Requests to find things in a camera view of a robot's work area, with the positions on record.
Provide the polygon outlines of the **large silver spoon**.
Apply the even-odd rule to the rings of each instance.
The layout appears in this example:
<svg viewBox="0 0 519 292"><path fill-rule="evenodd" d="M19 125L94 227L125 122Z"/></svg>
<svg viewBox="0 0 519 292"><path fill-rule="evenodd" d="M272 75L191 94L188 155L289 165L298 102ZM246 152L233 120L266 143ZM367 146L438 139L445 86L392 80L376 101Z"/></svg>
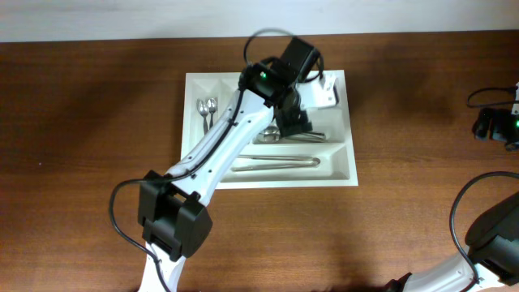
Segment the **large silver spoon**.
<svg viewBox="0 0 519 292"><path fill-rule="evenodd" d="M281 130L277 126L268 126L267 128L265 128L264 130L262 130L260 132L260 134L271 134L271 133L279 133L281 135ZM303 132L303 133L299 133L299 134L295 134L295 135L325 135L325 134L321 133L321 132L310 131L310 132Z"/></svg>
<svg viewBox="0 0 519 292"><path fill-rule="evenodd" d="M292 140L305 143L323 143L327 137L325 135L292 135L282 137L279 133L259 134L256 137L258 143L271 144L281 140Z"/></svg>

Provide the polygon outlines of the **dark chopstick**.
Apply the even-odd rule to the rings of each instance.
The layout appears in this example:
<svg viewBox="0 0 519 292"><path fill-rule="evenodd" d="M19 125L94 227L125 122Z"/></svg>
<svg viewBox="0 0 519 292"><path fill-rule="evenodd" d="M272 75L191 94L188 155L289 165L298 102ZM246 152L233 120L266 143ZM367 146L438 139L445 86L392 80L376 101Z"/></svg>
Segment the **dark chopstick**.
<svg viewBox="0 0 519 292"><path fill-rule="evenodd" d="M266 160L266 161L309 161L312 163L320 163L317 157L307 156L260 156L260 155L239 155L239 159Z"/></svg>
<svg viewBox="0 0 519 292"><path fill-rule="evenodd" d="M233 172L261 171L261 170L283 170L293 168L316 167L320 165L320 161L304 161L300 163L282 163L282 164L264 164L264 165L247 165L232 167Z"/></svg>

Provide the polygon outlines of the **small grey spoon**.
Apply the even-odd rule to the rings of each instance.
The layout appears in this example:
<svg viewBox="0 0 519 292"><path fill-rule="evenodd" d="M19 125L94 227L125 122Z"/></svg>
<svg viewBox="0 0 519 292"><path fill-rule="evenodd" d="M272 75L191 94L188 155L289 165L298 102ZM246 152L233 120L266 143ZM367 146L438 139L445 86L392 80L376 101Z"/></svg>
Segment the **small grey spoon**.
<svg viewBox="0 0 519 292"><path fill-rule="evenodd" d="M208 117L208 106L207 104L198 99L197 100L197 111L198 113L202 116L203 118L203 131L204 131L204 134L206 135L208 133L208 120L207 120L207 117Z"/></svg>
<svg viewBox="0 0 519 292"><path fill-rule="evenodd" d="M212 128L214 124L214 114L217 111L217 100L215 98L209 98L207 100L207 106L210 114L209 127Z"/></svg>

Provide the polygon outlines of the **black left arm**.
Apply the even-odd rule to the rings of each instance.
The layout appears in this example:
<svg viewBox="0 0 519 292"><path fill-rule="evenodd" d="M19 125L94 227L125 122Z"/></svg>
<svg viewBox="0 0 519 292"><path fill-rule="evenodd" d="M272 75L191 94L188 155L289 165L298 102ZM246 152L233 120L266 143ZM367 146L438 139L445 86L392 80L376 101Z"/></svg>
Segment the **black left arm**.
<svg viewBox="0 0 519 292"><path fill-rule="evenodd" d="M139 185L137 221L147 254L142 291L175 291L186 259L212 228L208 204L217 184L245 146L271 122L282 136L310 131L300 84L323 67L316 47L293 37L280 57L247 66L238 90L216 124L164 175L148 172Z"/></svg>

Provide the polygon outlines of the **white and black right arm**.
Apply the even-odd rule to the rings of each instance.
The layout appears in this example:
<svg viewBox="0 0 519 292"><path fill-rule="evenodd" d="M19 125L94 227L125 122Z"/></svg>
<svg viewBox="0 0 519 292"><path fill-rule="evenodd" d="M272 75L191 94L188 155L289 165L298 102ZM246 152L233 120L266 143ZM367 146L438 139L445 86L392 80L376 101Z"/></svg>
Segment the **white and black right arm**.
<svg viewBox="0 0 519 292"><path fill-rule="evenodd" d="M458 192L449 213L449 231L457 254L421 273L392 279L393 292L481 291L518 283L518 194L489 208L472 223L460 244L455 230L457 207L466 192L485 178L518 178L517 172L492 171L472 178Z"/></svg>

